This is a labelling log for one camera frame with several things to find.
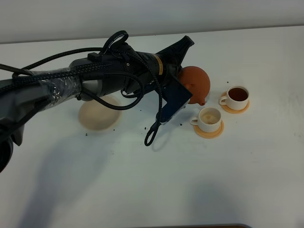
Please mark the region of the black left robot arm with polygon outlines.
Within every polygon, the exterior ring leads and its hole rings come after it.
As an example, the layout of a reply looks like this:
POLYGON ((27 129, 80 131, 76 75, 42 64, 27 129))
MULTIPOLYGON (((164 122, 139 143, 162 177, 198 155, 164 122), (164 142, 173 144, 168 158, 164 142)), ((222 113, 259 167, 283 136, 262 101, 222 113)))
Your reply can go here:
POLYGON ((34 115, 71 98, 95 100, 123 111, 137 105, 151 91, 159 96, 155 123, 144 140, 151 145, 166 124, 192 97, 178 79, 181 64, 194 44, 184 36, 153 54, 135 51, 128 33, 114 33, 102 47, 70 50, 24 68, 1 65, 12 73, 0 83, 0 167, 5 169, 13 146, 21 145, 25 123, 34 115))

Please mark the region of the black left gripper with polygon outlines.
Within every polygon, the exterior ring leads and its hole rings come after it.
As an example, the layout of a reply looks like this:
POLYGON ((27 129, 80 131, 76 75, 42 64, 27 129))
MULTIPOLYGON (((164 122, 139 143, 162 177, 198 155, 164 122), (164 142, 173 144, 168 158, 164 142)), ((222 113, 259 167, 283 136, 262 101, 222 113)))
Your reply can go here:
POLYGON ((102 73, 101 94, 110 94, 121 90, 127 94, 138 94, 140 87, 136 81, 121 74, 107 76, 110 72, 126 72, 134 75, 144 85, 144 91, 160 91, 160 83, 169 76, 177 77, 181 64, 188 51, 194 45, 189 36, 153 54, 135 51, 126 42, 105 44, 99 53, 103 62, 110 63, 102 73))

